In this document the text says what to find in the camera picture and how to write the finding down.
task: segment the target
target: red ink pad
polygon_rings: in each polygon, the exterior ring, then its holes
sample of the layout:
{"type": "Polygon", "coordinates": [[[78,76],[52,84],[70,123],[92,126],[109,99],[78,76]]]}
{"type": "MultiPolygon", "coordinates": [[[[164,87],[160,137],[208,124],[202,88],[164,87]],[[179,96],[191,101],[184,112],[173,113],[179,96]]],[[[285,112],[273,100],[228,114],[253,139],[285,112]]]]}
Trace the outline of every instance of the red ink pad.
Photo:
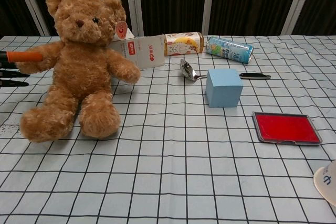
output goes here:
{"type": "Polygon", "coordinates": [[[297,145],[322,143],[307,115],[254,112],[253,121],[262,142],[297,145]]]}

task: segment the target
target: white carton box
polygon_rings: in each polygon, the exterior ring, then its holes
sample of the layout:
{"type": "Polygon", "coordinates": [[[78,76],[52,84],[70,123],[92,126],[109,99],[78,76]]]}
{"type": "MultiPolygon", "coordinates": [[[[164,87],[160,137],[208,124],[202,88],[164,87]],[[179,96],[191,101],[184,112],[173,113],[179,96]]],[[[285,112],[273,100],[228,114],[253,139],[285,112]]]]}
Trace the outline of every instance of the white carton box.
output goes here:
{"type": "Polygon", "coordinates": [[[120,40],[115,35],[109,47],[133,61],[140,69],[164,65],[164,35],[135,37],[127,29],[125,39],[120,40]]]}

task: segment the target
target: black handle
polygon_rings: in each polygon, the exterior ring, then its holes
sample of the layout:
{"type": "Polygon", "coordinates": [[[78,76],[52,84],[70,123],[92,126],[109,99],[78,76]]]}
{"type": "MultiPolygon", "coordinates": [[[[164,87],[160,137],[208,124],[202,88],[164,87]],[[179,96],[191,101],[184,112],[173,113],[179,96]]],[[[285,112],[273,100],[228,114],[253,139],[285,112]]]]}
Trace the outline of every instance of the black handle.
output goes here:
{"type": "Polygon", "coordinates": [[[0,78],[29,77],[30,75],[18,71],[0,70],[0,78]]]}
{"type": "Polygon", "coordinates": [[[0,51],[0,61],[8,62],[8,56],[6,51],[0,51]]]}
{"type": "Polygon", "coordinates": [[[15,63],[0,62],[0,68],[17,69],[15,63]]]}
{"type": "Polygon", "coordinates": [[[0,87],[26,87],[29,83],[23,81],[0,80],[0,87]]]}
{"type": "Polygon", "coordinates": [[[266,80],[270,79],[271,76],[263,74],[263,73],[241,73],[240,75],[241,79],[260,79],[260,80],[266,80]]]}

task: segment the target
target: brown teddy bear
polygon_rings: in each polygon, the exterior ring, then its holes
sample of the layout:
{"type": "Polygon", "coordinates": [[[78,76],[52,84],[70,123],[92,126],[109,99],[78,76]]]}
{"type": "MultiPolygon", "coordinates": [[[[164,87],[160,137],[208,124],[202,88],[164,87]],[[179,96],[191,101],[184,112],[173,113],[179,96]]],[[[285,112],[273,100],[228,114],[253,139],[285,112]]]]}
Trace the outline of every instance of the brown teddy bear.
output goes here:
{"type": "Polygon", "coordinates": [[[31,142],[57,140],[72,129],[81,102],[79,123],[84,135],[103,138],[120,125],[112,104],[111,77],[127,83],[140,78],[139,68],[107,45],[117,22],[126,20],[120,0],[46,0],[61,41],[28,49],[40,62],[18,62],[22,73],[54,68],[45,103],[25,112],[20,130],[31,142]]]}

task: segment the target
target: spoon handle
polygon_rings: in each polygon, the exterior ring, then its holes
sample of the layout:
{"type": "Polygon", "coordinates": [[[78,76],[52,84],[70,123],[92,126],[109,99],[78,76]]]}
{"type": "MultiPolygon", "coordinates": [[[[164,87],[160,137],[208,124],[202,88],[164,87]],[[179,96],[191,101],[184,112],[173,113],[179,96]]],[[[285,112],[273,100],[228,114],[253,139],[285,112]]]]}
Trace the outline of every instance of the spoon handle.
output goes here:
{"type": "Polygon", "coordinates": [[[202,76],[198,76],[197,78],[198,79],[203,79],[203,78],[207,78],[208,77],[208,75],[207,74],[204,74],[204,75],[202,75],[202,76]]]}
{"type": "Polygon", "coordinates": [[[271,78],[271,76],[263,73],[241,73],[239,76],[241,79],[256,79],[256,80],[267,80],[271,78]]]}

